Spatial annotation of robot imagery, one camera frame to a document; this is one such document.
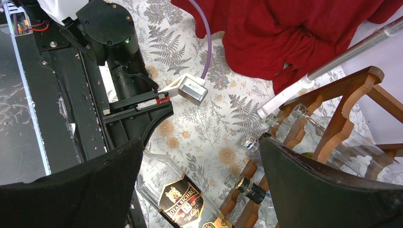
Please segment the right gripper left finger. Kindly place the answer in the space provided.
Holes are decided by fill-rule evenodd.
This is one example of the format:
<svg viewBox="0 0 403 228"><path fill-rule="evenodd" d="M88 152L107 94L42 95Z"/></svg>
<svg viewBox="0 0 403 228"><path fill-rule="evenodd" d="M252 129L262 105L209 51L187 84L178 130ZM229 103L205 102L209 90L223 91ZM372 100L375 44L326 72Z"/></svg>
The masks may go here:
<svg viewBox="0 0 403 228"><path fill-rule="evenodd" d="M123 228L131 218L134 186L144 145L137 138L66 170L31 183L0 188L3 228Z"/></svg>

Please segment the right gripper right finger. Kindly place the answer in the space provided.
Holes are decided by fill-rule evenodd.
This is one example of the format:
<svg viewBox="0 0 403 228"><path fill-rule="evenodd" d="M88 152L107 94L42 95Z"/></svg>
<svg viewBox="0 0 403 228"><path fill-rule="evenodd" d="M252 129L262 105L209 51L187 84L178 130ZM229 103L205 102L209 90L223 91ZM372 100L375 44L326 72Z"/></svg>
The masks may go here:
<svg viewBox="0 0 403 228"><path fill-rule="evenodd" d="M402 227L401 185L334 169L271 138L259 150L280 227Z"/></svg>

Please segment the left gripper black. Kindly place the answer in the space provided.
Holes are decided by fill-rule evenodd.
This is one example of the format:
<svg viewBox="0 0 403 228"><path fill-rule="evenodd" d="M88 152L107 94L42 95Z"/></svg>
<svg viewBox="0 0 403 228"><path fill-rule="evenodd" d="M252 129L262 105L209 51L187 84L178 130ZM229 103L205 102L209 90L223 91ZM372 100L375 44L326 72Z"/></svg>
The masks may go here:
<svg viewBox="0 0 403 228"><path fill-rule="evenodd" d="M137 138L146 146L156 127L172 115L167 92L151 91L110 103L102 115L109 149Z"/></svg>

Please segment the clear square liquor bottle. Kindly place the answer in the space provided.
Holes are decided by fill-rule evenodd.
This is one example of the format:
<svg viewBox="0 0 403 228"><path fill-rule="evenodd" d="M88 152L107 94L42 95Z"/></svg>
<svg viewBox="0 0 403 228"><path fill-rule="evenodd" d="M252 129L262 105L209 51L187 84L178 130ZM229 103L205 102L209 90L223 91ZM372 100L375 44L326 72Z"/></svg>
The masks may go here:
<svg viewBox="0 0 403 228"><path fill-rule="evenodd" d="M265 191L242 175L235 181L234 187L240 194L259 205L259 219L265 222L267 228L274 228L277 225L278 218L270 191Z"/></svg>

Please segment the clear glass flask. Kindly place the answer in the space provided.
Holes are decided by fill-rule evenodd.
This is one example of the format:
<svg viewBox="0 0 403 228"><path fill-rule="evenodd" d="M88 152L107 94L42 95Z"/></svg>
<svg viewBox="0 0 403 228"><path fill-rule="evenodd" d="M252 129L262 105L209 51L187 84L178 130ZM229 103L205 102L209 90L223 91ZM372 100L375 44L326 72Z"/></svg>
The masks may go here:
<svg viewBox="0 0 403 228"><path fill-rule="evenodd" d="M329 116L310 114L302 104L293 109L292 115L306 122L305 129L316 144L324 137L331 120ZM403 184L403 165L354 130L347 139L336 144L331 155L361 177Z"/></svg>

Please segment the blue glass bottle silver cap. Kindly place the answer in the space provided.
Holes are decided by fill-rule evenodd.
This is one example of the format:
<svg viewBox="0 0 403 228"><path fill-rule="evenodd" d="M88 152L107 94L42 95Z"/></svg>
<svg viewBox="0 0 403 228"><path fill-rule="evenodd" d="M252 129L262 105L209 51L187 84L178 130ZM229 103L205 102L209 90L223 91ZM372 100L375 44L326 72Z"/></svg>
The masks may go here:
<svg viewBox="0 0 403 228"><path fill-rule="evenodd" d="M240 145L248 151L247 152L248 155L260 156L259 152L260 143L252 135L244 136L240 141Z"/></svg>

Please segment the small clear glass bottle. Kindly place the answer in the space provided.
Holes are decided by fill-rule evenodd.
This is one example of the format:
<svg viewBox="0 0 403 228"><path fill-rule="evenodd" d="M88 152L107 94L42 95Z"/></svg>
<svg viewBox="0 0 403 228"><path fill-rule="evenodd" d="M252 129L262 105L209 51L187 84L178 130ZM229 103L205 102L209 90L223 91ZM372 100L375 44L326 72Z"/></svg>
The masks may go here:
<svg viewBox="0 0 403 228"><path fill-rule="evenodd" d="M270 126L270 127L279 127L279 118L277 117L276 114L270 114L267 116L265 122Z"/></svg>

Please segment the clear bottle black gold cap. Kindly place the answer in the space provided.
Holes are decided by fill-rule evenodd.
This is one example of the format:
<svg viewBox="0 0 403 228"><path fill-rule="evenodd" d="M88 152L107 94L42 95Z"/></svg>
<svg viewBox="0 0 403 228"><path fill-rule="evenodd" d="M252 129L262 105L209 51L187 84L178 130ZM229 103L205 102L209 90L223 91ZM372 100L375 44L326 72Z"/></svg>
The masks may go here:
<svg viewBox="0 0 403 228"><path fill-rule="evenodd" d="M136 189L175 228L234 227L167 155L143 151Z"/></svg>

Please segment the dark green wine bottle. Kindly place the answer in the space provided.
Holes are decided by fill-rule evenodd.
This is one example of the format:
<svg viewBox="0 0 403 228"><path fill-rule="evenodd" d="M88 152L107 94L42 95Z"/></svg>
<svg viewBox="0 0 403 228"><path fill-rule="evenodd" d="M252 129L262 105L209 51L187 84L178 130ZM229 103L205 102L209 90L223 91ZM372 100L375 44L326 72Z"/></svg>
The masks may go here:
<svg viewBox="0 0 403 228"><path fill-rule="evenodd" d="M313 152L303 152L301 153L301 155L306 156L308 158L312 158L314 156Z"/></svg>

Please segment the small clear bottle bluish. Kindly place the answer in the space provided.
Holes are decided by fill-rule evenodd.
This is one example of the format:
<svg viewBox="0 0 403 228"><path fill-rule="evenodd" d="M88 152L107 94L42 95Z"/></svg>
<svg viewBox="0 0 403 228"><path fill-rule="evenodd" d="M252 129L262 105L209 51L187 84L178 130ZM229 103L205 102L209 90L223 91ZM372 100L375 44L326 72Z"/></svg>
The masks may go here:
<svg viewBox="0 0 403 228"><path fill-rule="evenodd" d="M236 189L241 179L242 176L234 176L230 174L226 177L224 184L231 189Z"/></svg>

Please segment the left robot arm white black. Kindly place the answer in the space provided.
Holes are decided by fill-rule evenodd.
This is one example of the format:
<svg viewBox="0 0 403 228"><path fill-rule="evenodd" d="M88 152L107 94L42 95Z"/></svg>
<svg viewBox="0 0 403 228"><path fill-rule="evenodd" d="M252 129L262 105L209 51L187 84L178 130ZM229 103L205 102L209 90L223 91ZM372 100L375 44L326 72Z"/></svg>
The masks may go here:
<svg viewBox="0 0 403 228"><path fill-rule="evenodd" d="M118 100L108 102L104 91L92 99L108 149L130 140L147 145L156 127L173 115L167 92L160 92L146 68L134 19L122 5L108 0L19 0L42 31L57 34L98 66L107 66Z"/></svg>

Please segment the wooden wine rack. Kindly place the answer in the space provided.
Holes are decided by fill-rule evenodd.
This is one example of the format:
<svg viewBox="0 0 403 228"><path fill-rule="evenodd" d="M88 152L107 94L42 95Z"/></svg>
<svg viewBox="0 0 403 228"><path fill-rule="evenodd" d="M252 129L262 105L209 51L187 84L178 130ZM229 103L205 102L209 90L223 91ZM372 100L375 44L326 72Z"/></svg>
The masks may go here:
<svg viewBox="0 0 403 228"><path fill-rule="evenodd" d="M401 121L403 119L403 105L380 86L383 79L384 73L380 68L369 66L326 86L287 101L280 107L280 112L277 115L279 118L279 127L270 127L266 133L263 133L258 138L258 142L260 143L263 138L271 138L296 153L313 152L313 160L348 174L361 177L352 169L345 166L339 159L333 157L331 153L335 149L336 144L347 139L354 130L354 124L350 121L350 112L364 95L372 98L397 120ZM312 140L310 134L305 129L306 122L292 115L293 109L298 104L305 106L310 114L331 117L325 135L318 144ZM403 147L401 144L376 146L386 154L392 156L392 158L394 158L394 155L391 154L391 151ZM265 191L270 191L261 155L252 158L241 175L250 179ZM238 197L245 196L240 194L236 189L231 189L220 208L224 215L229 215L233 211ZM247 204L235 222L235 226L239 228L251 228L255 226L259 219L259 205L248 198L246 199Z"/></svg>

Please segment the floral table mat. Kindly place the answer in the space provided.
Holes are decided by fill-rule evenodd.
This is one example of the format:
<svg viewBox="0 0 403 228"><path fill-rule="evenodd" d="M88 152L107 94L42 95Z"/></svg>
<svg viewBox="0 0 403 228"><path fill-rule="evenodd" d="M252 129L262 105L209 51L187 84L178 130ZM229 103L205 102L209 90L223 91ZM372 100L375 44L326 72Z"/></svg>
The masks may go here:
<svg viewBox="0 0 403 228"><path fill-rule="evenodd" d="M160 87L180 74L200 76L207 60L205 28L187 0L123 0L135 19L146 67ZM174 116L163 121L150 139L154 153L172 157L217 205L228 190L222 181L248 162L237 145L243 134L260 134L267 125L256 113L273 96L270 80L234 72L225 58L223 32L212 33L206 75L208 94L200 106L177 96Z"/></svg>

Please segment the vertical metal pole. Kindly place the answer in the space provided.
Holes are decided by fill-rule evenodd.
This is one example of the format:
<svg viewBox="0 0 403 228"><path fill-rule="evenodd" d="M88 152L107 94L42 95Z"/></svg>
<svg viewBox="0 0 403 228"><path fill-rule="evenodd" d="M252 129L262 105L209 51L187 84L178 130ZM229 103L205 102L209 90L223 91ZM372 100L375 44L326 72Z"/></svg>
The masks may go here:
<svg viewBox="0 0 403 228"><path fill-rule="evenodd" d="M369 49L375 47L376 45L382 43L383 41L394 37L400 31L403 30L403 18L399 17L393 22L385 25L384 27L374 31L371 35L356 43L345 52L335 57L334 59L328 61L322 67L316 69L315 71L306 74L296 83L290 85L284 89L281 93L275 95L270 100L264 102L258 109L257 114L261 119L267 118L271 113L283 105L287 100L292 98L302 89L309 89L314 85L315 79L319 78L323 74L331 71L337 66L353 59L354 57L368 51Z"/></svg>

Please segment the red garment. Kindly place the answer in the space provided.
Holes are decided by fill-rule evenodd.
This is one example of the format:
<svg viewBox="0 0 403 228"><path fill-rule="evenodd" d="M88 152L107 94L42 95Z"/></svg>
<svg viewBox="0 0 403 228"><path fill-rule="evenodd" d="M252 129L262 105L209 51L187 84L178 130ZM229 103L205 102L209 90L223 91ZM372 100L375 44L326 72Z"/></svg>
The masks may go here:
<svg viewBox="0 0 403 228"><path fill-rule="evenodd" d="M270 80L276 94L343 53L365 21L385 23L400 0L200 0L211 33L223 32L236 73Z"/></svg>

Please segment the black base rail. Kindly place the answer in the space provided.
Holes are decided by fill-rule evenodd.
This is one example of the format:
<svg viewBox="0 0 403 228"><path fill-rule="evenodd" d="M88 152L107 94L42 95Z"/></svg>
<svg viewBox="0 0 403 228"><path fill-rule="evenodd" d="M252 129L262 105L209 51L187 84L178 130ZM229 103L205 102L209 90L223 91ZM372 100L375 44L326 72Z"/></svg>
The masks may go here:
<svg viewBox="0 0 403 228"><path fill-rule="evenodd" d="M95 82L100 76L95 64L82 59L73 47L39 52L32 35L17 38L17 44L51 174L112 151L106 146L91 95L105 91L102 83ZM139 212L143 222L130 225L144 228L135 189L131 210L130 217Z"/></svg>

